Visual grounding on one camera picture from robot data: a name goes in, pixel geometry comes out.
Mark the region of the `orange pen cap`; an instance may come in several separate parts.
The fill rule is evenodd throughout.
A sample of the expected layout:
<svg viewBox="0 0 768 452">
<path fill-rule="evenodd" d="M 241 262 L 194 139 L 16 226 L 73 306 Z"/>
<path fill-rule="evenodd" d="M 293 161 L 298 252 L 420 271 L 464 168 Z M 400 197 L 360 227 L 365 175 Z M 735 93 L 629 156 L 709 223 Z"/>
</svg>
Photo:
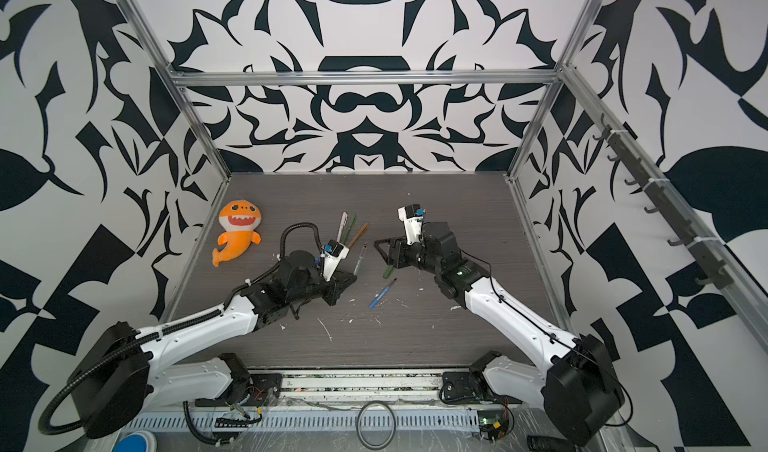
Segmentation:
<svg viewBox="0 0 768 452">
<path fill-rule="evenodd" d="M 362 235 L 365 234 L 365 232 L 369 229 L 369 227 L 370 227 L 370 224 L 368 222 L 365 222 L 363 226 L 359 229 L 356 237 L 358 238 L 362 237 Z"/>
</svg>

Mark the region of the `blue pen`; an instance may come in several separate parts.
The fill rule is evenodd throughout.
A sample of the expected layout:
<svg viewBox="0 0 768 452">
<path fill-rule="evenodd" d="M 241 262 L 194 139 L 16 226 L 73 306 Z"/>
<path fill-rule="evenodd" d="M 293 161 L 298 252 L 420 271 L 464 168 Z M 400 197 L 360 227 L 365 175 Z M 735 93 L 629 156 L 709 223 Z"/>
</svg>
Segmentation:
<svg viewBox="0 0 768 452">
<path fill-rule="evenodd" d="M 372 302 L 369 304 L 369 309 L 375 308 L 382 299 L 386 296 L 386 294 L 391 290 L 392 286 L 396 283 L 397 278 L 394 278 L 390 280 L 382 289 L 381 291 L 373 298 Z"/>
</svg>

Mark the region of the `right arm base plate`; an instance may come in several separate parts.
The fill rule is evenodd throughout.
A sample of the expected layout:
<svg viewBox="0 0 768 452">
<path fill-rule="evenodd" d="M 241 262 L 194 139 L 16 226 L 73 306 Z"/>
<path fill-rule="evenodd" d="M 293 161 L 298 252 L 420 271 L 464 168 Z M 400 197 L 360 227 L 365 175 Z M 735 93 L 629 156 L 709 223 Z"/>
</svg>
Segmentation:
<svg viewBox="0 0 768 452">
<path fill-rule="evenodd" d="M 470 371 L 443 372 L 438 397 L 447 405 L 521 404 L 521 401 L 514 397 L 495 394 L 481 374 Z"/>
</svg>

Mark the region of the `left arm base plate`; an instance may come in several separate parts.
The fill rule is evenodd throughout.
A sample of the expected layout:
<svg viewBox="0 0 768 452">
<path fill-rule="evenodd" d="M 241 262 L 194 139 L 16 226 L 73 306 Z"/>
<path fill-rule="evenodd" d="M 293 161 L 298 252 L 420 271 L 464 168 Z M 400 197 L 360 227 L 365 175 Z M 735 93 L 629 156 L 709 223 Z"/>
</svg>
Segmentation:
<svg viewBox="0 0 768 452">
<path fill-rule="evenodd" d="M 247 383 L 234 382 L 222 397 L 197 399 L 196 407 L 224 407 L 237 403 L 243 407 L 263 407 L 275 403 L 281 395 L 283 375 L 280 373 L 252 374 Z"/>
</svg>

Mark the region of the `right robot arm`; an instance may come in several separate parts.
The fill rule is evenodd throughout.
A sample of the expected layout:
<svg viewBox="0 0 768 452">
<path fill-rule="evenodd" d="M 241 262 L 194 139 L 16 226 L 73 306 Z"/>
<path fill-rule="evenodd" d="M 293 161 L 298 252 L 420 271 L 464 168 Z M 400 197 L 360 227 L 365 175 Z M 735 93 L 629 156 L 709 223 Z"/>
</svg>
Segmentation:
<svg viewBox="0 0 768 452">
<path fill-rule="evenodd" d="M 476 361 L 494 395 L 543 410 L 578 446 L 610 426 L 629 395 L 600 339 L 575 336 L 516 299 L 493 277 L 489 262 L 459 247 L 447 223 L 408 223 L 405 229 L 402 237 L 375 241 L 385 263 L 433 274 L 444 296 L 491 324 L 528 357 L 522 364 L 488 353 Z"/>
</svg>

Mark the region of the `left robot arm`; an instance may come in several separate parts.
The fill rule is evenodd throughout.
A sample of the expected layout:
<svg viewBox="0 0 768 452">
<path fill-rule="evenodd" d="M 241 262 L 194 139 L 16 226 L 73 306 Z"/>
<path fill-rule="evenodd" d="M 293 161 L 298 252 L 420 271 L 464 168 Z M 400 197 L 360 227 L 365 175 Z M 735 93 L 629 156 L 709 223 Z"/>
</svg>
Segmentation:
<svg viewBox="0 0 768 452">
<path fill-rule="evenodd" d="M 102 333 L 66 385 L 38 419 L 41 434 L 54 436 L 77 429 L 91 439 L 127 425 L 140 412 L 197 399 L 236 405 L 252 385 L 251 375 L 234 354 L 190 363 L 188 357 L 231 338 L 245 336 L 297 316 L 315 299 L 328 305 L 356 280 L 340 269 L 349 250 L 336 241 L 319 243 L 317 253 L 286 250 L 281 234 L 277 262 L 254 279 L 235 287 L 223 303 L 171 322 L 135 329 L 120 321 Z"/>
</svg>

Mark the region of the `dark green pen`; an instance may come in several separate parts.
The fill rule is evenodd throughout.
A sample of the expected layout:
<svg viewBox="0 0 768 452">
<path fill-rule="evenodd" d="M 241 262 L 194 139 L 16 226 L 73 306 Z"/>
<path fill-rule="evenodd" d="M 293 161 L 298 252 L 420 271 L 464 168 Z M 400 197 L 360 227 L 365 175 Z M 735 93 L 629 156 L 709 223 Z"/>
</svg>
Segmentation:
<svg viewBox="0 0 768 452">
<path fill-rule="evenodd" d="M 357 276 L 359 274 L 359 271 L 360 271 L 361 266 L 362 266 L 362 262 L 364 260 L 365 255 L 366 255 L 367 246 L 368 246 L 368 244 L 367 244 L 367 242 L 365 242 L 363 247 L 361 248 L 361 251 L 359 253 L 358 259 L 357 259 L 357 261 L 355 263 L 355 267 L 353 269 L 353 274 L 355 276 Z"/>
</svg>

